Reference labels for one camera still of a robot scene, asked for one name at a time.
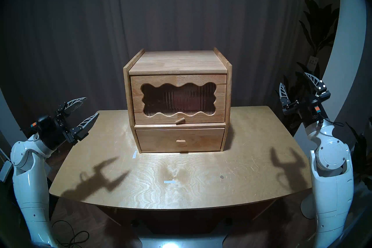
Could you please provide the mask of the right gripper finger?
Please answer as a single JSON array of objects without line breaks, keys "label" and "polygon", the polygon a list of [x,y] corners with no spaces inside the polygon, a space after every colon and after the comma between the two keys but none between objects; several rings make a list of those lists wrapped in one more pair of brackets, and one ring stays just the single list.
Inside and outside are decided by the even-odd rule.
[{"label": "right gripper finger", "polygon": [[315,77],[314,75],[310,74],[310,73],[304,73],[304,75],[309,79],[309,81],[311,83],[313,83],[313,85],[315,86],[315,90],[316,90],[316,95],[322,95],[324,93],[327,92],[327,87],[326,85],[323,83],[322,80],[319,80],[317,77]]},{"label": "right gripper finger", "polygon": [[283,83],[280,83],[279,85],[279,97],[282,107],[286,107],[289,104],[291,104],[291,101],[289,100],[286,87]]}]

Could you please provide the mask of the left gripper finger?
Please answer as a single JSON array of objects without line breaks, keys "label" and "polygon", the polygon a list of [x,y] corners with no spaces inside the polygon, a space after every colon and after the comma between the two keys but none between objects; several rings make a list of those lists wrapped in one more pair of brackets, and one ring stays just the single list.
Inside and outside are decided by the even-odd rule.
[{"label": "left gripper finger", "polygon": [[71,129],[71,136],[73,141],[82,141],[89,133],[90,129],[94,126],[99,117],[99,113],[88,117],[82,121],[78,126]]},{"label": "left gripper finger", "polygon": [[62,103],[58,108],[58,116],[69,117],[70,114],[78,109],[86,99],[86,97],[81,97]]}]

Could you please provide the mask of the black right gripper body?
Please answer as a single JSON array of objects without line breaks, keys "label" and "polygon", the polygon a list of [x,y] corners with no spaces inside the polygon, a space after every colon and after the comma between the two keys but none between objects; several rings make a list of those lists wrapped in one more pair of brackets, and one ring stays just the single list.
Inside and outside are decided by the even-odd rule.
[{"label": "black right gripper body", "polygon": [[302,123],[315,123],[317,121],[329,120],[322,102],[330,98],[330,92],[318,96],[309,94],[302,101],[295,100],[286,107],[282,107],[284,115],[298,114]]}]

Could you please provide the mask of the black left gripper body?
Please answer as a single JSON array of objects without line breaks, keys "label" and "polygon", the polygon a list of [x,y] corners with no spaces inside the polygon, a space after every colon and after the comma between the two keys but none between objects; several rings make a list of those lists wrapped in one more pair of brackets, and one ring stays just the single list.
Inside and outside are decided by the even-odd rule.
[{"label": "black left gripper body", "polygon": [[54,117],[44,115],[37,119],[39,139],[49,149],[57,149],[66,141],[72,145],[77,144],[78,140],[70,133],[66,117],[68,115],[65,112],[56,111]]}]

